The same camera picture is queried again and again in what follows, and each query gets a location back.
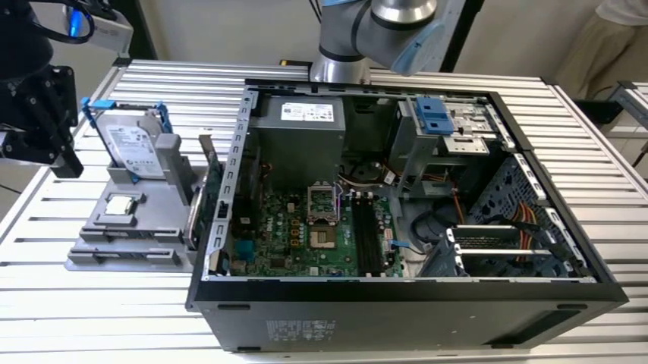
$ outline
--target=blue latch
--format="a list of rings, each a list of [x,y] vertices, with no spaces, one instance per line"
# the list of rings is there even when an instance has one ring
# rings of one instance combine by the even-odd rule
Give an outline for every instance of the blue latch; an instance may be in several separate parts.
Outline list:
[[[451,135],[454,133],[454,124],[441,99],[417,97],[414,111],[415,116],[423,123],[426,134]]]

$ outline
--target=blue tab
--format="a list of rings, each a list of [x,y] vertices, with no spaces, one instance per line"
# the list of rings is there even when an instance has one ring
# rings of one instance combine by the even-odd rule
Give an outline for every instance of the blue tab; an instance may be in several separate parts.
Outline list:
[[[389,244],[393,246],[399,246],[401,248],[409,248],[409,243],[398,240],[389,240]]]
[[[155,104],[155,109],[160,112],[162,130],[166,133],[172,133],[174,127],[171,126],[170,110],[166,108],[166,105],[162,101]]]
[[[449,118],[441,99],[429,97],[417,97],[414,102],[415,116],[423,123],[426,134],[451,135],[454,133],[454,124]]]
[[[96,108],[97,110],[111,110],[116,105],[117,102],[112,100],[97,100],[92,102],[92,108]]]

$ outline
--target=sticker label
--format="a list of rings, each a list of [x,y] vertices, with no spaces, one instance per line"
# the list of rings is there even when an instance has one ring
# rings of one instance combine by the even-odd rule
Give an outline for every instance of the sticker label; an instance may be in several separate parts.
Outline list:
[[[333,105],[287,102],[282,105],[282,120],[325,121],[333,123]]]
[[[326,341],[333,339],[335,320],[267,320],[271,341]]]
[[[394,183],[394,178],[395,178],[395,173],[389,171],[385,176],[385,183],[386,184],[393,184]]]
[[[141,178],[164,177],[145,130],[121,125],[108,125],[107,130],[125,169]]]

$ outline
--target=hard disk drive label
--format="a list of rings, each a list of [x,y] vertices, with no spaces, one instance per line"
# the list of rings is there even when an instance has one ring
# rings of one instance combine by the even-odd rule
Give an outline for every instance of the hard disk drive label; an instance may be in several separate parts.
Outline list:
[[[267,320],[271,341],[325,341],[333,339],[335,320]]]
[[[145,130],[123,125],[108,125],[107,130],[125,169],[141,178],[164,177]]]
[[[325,121],[333,123],[333,105],[287,102],[282,105],[282,120]]]

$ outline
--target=expansion slot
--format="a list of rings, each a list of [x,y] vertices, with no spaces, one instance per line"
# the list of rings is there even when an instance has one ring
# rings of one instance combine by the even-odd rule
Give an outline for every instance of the expansion slot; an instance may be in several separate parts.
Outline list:
[[[358,254],[358,275],[378,277],[382,273],[378,222],[375,221],[373,196],[357,193],[351,198],[353,232]]]

